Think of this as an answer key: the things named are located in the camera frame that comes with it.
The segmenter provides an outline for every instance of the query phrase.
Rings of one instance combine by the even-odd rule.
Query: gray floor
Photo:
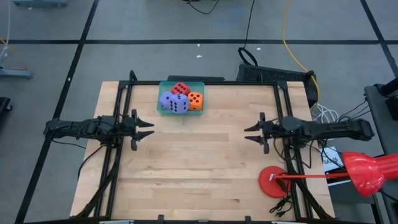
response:
[[[12,5],[11,39],[79,39],[93,0],[69,0],[62,9]],[[197,6],[208,9],[212,1]],[[281,39],[285,1],[257,1],[250,39]],[[385,39],[398,39],[398,2],[369,1]],[[251,1],[221,0],[209,15],[180,0],[101,0],[88,39],[243,39]],[[0,37],[6,37],[7,1],[0,2]],[[286,25],[288,39],[376,40],[360,1],[295,0]],[[93,116],[102,81],[125,80],[134,69],[140,80],[165,80],[169,75],[203,75],[234,80],[241,59],[234,44],[85,45],[76,68],[62,119]],[[0,96],[10,97],[14,110],[0,134],[0,220],[12,223],[24,196],[44,136],[68,73],[76,45],[13,45],[34,73],[31,80],[0,79]],[[380,45],[291,45],[299,60],[316,71],[320,103],[344,113],[363,101],[363,87],[385,83],[394,74]],[[398,57],[398,46],[389,46]],[[251,44],[259,65],[300,71],[283,45]],[[2,65],[17,65],[11,54]],[[370,142],[337,139],[339,151],[382,153],[377,138]],[[84,152],[52,144],[26,221],[66,218]],[[369,207],[335,204],[339,218],[371,222]]]

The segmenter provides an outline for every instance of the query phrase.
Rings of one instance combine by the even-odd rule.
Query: plastic tray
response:
[[[160,105],[159,105],[159,98],[160,96],[162,96],[162,94],[166,91],[171,91],[173,86],[178,83],[178,82],[160,82],[159,84],[159,94],[157,96],[157,105],[156,105],[156,109],[160,114],[163,115],[201,115],[203,114],[203,110],[205,109],[205,84],[203,82],[184,82],[189,89],[191,90],[191,92],[197,92],[197,93],[201,93],[203,95],[203,106],[202,106],[202,110],[201,111],[187,111],[184,114],[175,114],[169,110],[163,110]]]

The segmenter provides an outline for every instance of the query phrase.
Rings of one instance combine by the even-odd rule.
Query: yellow cable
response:
[[[7,48],[10,49],[10,51],[11,51],[14,55],[16,55],[17,58],[19,59],[19,61],[20,61],[21,63],[23,63],[24,66],[25,66],[24,68],[4,68],[4,69],[27,70],[27,64],[24,62],[24,60],[22,59],[22,57],[19,56],[19,54],[17,53],[17,51],[14,50],[12,47],[10,47],[10,46],[6,43],[6,41],[4,41],[2,38],[0,38],[0,41],[1,41],[5,46],[7,46]]]
[[[287,12],[289,11],[289,5],[290,5],[290,0],[287,0],[286,2],[286,6],[285,6],[285,12],[284,12],[284,20],[282,21],[282,40],[284,42],[284,45],[287,49],[287,51],[289,52],[290,56],[292,56],[292,58],[296,61],[297,65],[299,65],[305,72],[308,72],[308,69],[306,69],[298,60],[297,58],[294,56],[294,54],[292,53],[292,51],[289,49],[289,46],[286,44],[286,40],[285,40],[285,24],[286,24],[286,17],[287,17]],[[311,76],[312,81],[315,84],[315,87],[317,88],[317,102],[315,103],[315,108],[318,106],[318,101],[320,98],[320,91],[319,91],[319,86],[317,81],[314,79],[313,76]]]

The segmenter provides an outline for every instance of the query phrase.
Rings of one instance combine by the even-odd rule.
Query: red lamp base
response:
[[[269,166],[264,168],[259,176],[259,185],[261,190],[268,196],[273,198],[282,198],[287,195],[287,192],[284,192],[280,185],[276,182],[275,178],[270,180],[271,175],[281,175],[286,171],[277,166]],[[281,179],[281,181],[287,186],[287,189],[290,190],[290,183],[287,179]]]

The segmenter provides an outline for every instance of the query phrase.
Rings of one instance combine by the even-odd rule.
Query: wheel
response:
[[[12,105],[9,103],[9,104],[7,105],[7,107],[6,107],[6,110],[7,110],[7,111],[12,111],[12,109],[13,109],[13,107],[12,107]]]

